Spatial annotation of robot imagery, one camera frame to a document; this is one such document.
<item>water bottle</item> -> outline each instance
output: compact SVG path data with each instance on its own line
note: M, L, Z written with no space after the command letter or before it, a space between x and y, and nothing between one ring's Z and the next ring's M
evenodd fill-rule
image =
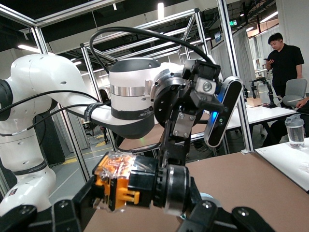
M286 118L285 125L288 131L290 145L292 147L303 147L305 145L304 120L300 114Z

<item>man's hand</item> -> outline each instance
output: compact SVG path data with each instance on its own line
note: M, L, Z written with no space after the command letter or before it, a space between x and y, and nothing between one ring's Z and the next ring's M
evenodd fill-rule
M306 105L307 101L309 100L309 98L305 98L303 100L300 100L297 104L296 104L296 107L297 108L302 108L304 105Z
M275 60L273 60L273 59L266 60L266 68L267 68L267 70L271 70L272 69L271 64L273 62L275 62Z

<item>exit sign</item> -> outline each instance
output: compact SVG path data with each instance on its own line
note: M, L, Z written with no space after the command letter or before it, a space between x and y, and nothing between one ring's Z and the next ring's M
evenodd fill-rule
M237 21L236 21L236 20L230 21L230 25L231 25L231 26L237 25Z

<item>cardboard box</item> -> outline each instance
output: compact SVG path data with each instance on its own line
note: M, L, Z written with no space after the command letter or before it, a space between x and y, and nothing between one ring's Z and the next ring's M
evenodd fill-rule
M247 98L247 104L252 107L256 107L262 105L262 101L260 98Z

